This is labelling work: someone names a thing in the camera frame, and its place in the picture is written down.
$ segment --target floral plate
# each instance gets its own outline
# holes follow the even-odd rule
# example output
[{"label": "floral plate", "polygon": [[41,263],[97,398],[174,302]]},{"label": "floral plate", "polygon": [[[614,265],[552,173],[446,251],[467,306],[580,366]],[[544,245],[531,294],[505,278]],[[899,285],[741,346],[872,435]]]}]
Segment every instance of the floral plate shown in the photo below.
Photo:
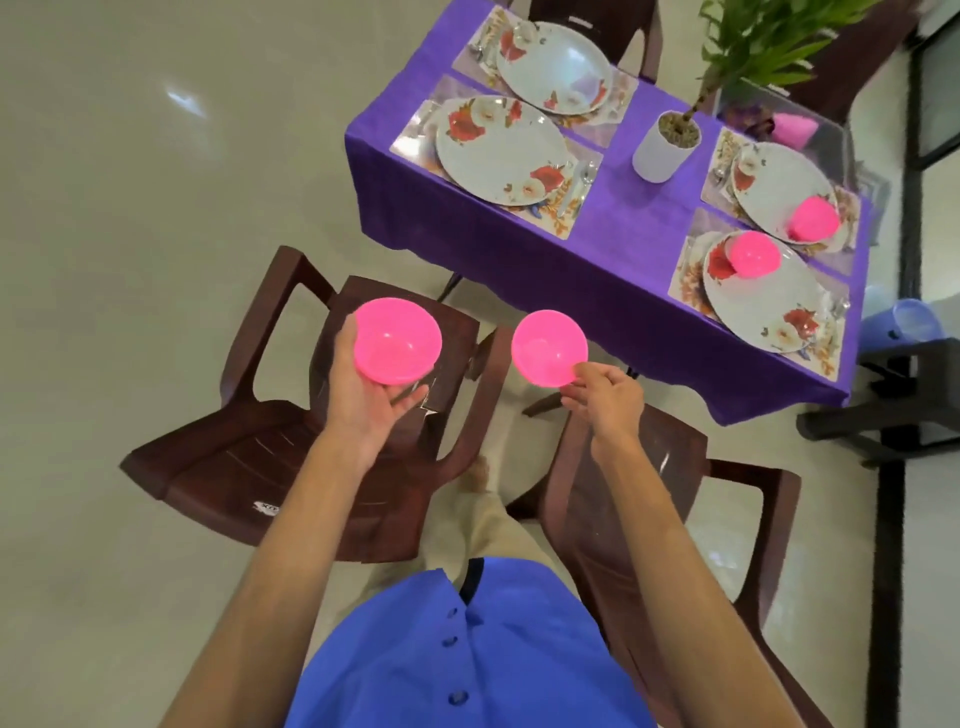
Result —
[{"label": "floral plate", "polygon": [[780,267],[758,279],[744,279],[727,260],[726,243],[713,243],[704,258],[704,290],[717,317],[736,336],[768,352],[798,352],[817,340],[824,324],[824,290],[804,260],[786,245]]},{"label": "floral plate", "polygon": [[573,175],[574,163],[560,130],[519,99],[455,99],[437,116],[440,164],[481,200],[534,205]]},{"label": "floral plate", "polygon": [[591,40],[554,23],[520,22],[500,36],[496,70],[538,109],[585,114],[607,99],[613,70]]},{"label": "floral plate", "polygon": [[772,142],[744,144],[733,160],[733,195],[763,231],[792,245],[812,245],[787,234],[794,210],[808,197],[820,197],[837,209],[833,185],[799,152]]}]

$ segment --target beige pants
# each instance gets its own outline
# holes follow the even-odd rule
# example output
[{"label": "beige pants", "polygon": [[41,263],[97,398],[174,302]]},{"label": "beige pants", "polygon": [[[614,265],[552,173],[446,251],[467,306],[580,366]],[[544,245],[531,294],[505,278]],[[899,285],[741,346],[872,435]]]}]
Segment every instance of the beige pants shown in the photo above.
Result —
[{"label": "beige pants", "polygon": [[[507,515],[507,510],[496,493],[458,493],[456,514],[467,539],[468,559],[481,556],[526,559],[557,572],[553,559],[540,548],[522,525]],[[380,594],[408,576],[423,571],[424,565],[422,550],[413,561],[377,564],[359,598],[341,613],[340,619],[372,596]],[[455,582],[458,589],[466,576],[464,564]]]}]

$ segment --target floral placemat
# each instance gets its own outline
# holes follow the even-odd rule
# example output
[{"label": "floral placemat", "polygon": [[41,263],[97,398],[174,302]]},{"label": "floral placemat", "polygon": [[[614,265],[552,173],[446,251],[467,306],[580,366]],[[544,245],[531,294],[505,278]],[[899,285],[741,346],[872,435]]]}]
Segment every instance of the floral placemat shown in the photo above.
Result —
[{"label": "floral placemat", "polygon": [[[715,236],[708,233],[729,233],[738,230],[739,228],[735,228],[718,215],[698,207],[693,214],[693,223],[690,230],[686,234],[684,247],[681,250],[680,259],[677,261],[673,279],[670,280],[668,291],[670,298],[685,303],[708,318],[719,322],[720,319],[710,305],[704,289],[704,259],[710,245],[716,239]],[[824,289],[825,309],[848,299],[850,290],[846,283],[816,268],[811,267],[810,271]],[[784,318],[784,321],[794,327],[808,328],[813,325],[819,331],[810,340],[810,343],[800,351],[772,355],[786,356],[805,369],[830,381],[836,381],[840,369],[840,357],[843,353],[843,334],[846,324],[844,316],[826,315],[821,320],[812,322],[812,324],[810,316],[796,321]]]},{"label": "floral placemat", "polygon": [[[496,70],[496,49],[497,44],[504,37],[504,31],[512,29],[520,19],[503,8],[491,10],[453,62],[453,68],[499,94],[516,96]],[[554,123],[576,132],[594,144],[604,148],[609,147],[617,126],[623,121],[623,115],[640,83],[638,79],[619,68],[614,67],[612,71],[613,88],[607,96],[607,101],[599,109],[580,116],[550,114]]]},{"label": "floral placemat", "polygon": [[[708,205],[726,212],[731,217],[747,225],[756,227],[753,220],[743,211],[733,194],[735,184],[749,184],[751,179],[737,169],[732,170],[733,160],[744,144],[753,143],[742,134],[724,129],[720,132],[700,199]],[[838,184],[833,185],[840,213],[840,230],[827,243],[816,245],[797,245],[794,250],[806,258],[815,258],[830,270],[849,276],[853,272],[853,254],[856,250],[856,237],[860,228],[860,198],[850,190]]]},{"label": "floral placemat", "polygon": [[[399,157],[412,161],[418,167],[437,177],[456,184],[446,174],[437,158],[437,117],[440,112],[450,110],[458,112],[462,108],[454,102],[476,96],[474,88],[463,84],[451,76],[443,76],[430,98],[420,104],[403,132],[396,138],[390,151]],[[580,210],[590,192],[590,185],[581,179],[581,170],[590,162],[599,168],[603,155],[569,137],[564,143],[575,162],[572,179],[564,180],[543,202],[530,206],[504,206],[503,209],[532,225],[566,240],[580,214]]]}]

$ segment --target black stool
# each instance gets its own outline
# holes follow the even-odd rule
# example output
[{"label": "black stool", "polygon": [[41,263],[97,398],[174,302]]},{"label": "black stool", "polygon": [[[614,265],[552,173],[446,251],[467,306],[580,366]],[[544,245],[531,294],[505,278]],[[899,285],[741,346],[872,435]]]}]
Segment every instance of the black stool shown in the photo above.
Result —
[{"label": "black stool", "polygon": [[[909,366],[911,357],[917,362],[913,376]],[[897,449],[860,434],[921,423],[935,423],[960,432],[960,341],[941,339],[865,353],[858,363],[883,376],[881,381],[871,384],[879,399],[798,416],[797,429],[807,440],[842,438],[869,458],[866,465],[960,449],[960,436]]]}]

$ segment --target person's left hand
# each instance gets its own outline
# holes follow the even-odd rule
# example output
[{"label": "person's left hand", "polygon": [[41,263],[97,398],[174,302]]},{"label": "person's left hand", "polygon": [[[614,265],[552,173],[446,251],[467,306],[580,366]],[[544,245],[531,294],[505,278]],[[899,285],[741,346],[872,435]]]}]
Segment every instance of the person's left hand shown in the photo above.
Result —
[{"label": "person's left hand", "polygon": [[330,400],[324,433],[338,438],[343,447],[350,448],[365,473],[387,442],[396,421],[426,397],[428,388],[422,384],[398,400],[406,387],[386,387],[361,375],[353,363],[356,338],[356,317],[350,314],[333,345]]}]

